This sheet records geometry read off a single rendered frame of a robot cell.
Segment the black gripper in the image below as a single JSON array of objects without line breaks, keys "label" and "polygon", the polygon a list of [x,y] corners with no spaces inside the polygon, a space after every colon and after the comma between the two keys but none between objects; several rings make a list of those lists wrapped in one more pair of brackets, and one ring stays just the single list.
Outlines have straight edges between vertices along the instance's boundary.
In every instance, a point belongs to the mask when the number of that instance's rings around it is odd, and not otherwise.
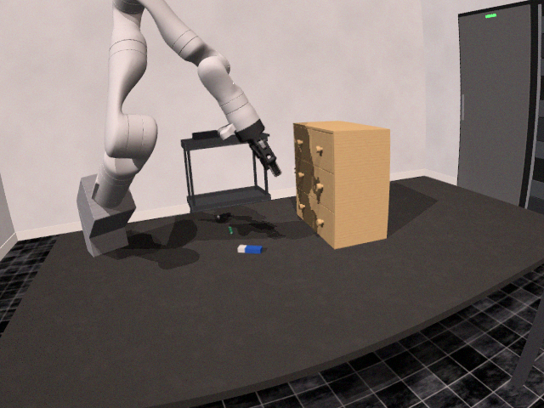
[{"label": "black gripper", "polygon": [[[244,143],[244,142],[247,142],[248,144],[251,143],[249,147],[250,148],[252,147],[251,150],[253,154],[257,156],[257,158],[260,160],[264,169],[266,171],[270,169],[273,175],[275,177],[278,177],[282,174],[282,171],[280,170],[276,162],[277,160],[276,156],[273,153],[273,151],[270,149],[267,143],[267,140],[266,139],[262,140],[262,138],[260,137],[260,133],[262,133],[264,129],[265,127],[259,118],[251,126],[235,133],[235,135],[241,143]],[[267,156],[271,156],[271,157],[268,159]]]}]

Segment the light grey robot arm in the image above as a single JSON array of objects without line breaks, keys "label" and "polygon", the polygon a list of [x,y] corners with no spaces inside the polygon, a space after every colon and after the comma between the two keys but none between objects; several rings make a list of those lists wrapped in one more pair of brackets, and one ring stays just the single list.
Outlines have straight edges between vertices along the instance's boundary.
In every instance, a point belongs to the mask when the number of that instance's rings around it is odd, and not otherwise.
[{"label": "light grey robot arm", "polygon": [[158,130],[152,116],[122,113],[125,98],[147,67],[147,44],[140,32],[145,8],[165,43],[183,60],[198,67],[202,84],[218,101],[229,123],[218,129],[221,139],[227,139],[259,119],[242,89],[230,78],[229,61],[203,42],[165,0],[112,0],[105,153],[91,195],[105,208],[122,203],[135,175],[156,146]]}]

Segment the light wooden chest of drawers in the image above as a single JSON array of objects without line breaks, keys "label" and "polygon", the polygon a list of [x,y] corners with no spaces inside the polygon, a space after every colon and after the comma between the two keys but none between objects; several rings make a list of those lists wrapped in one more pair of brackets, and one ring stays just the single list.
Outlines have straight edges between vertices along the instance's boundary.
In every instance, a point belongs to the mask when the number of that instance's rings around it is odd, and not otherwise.
[{"label": "light wooden chest of drawers", "polygon": [[[295,154],[295,172],[296,157],[312,163],[313,195],[297,185],[297,175],[296,194],[300,188],[313,197],[313,227],[298,214],[298,200],[297,215],[334,249],[387,238],[390,180],[390,129],[337,122],[318,122],[325,126],[312,122],[293,123],[293,134],[294,125],[310,128],[311,161]],[[313,129],[333,135],[334,172],[313,162]],[[314,164],[334,173],[334,210],[314,197]],[[334,212],[333,245],[314,229],[315,200]]]}]

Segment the blue and white eraser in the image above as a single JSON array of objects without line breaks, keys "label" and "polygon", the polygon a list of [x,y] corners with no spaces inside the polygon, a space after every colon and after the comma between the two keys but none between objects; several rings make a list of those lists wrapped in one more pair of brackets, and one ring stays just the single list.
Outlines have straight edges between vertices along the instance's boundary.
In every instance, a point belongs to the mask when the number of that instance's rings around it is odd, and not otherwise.
[{"label": "blue and white eraser", "polygon": [[263,250],[263,247],[262,246],[245,246],[245,245],[240,245],[238,247],[238,252],[244,252],[244,253],[258,253],[258,254],[261,254]]}]

